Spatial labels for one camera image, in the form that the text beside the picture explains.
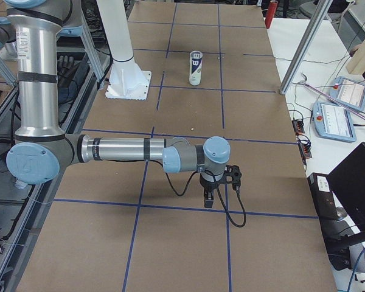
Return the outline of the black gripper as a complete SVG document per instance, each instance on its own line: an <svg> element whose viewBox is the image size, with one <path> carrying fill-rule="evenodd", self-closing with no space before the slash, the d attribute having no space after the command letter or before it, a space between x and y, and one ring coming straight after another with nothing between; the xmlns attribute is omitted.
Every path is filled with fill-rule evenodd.
<svg viewBox="0 0 365 292"><path fill-rule="evenodd" d="M204 188L203 196L204 196L204 207L206 209L213 208L214 204L214 190L220 185L224 183L224 176L217 175L215 179L212 175L208 175L206 173L202 173L200 175L200 184Z"/></svg>

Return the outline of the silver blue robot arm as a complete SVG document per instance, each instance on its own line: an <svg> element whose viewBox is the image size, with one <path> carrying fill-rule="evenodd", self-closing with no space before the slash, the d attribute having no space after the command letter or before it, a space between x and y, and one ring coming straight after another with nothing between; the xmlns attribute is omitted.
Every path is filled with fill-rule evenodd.
<svg viewBox="0 0 365 292"><path fill-rule="evenodd" d="M231 148L222 137L191 145L180 137L91 138L65 133L58 124L57 36L81 24L81 3L8 1L7 16L16 30L21 126L6 164L18 180L42 184L70 165L89 161L154 161L168 174L199 174L206 208L212 207L220 185L233 182Z"/></svg>

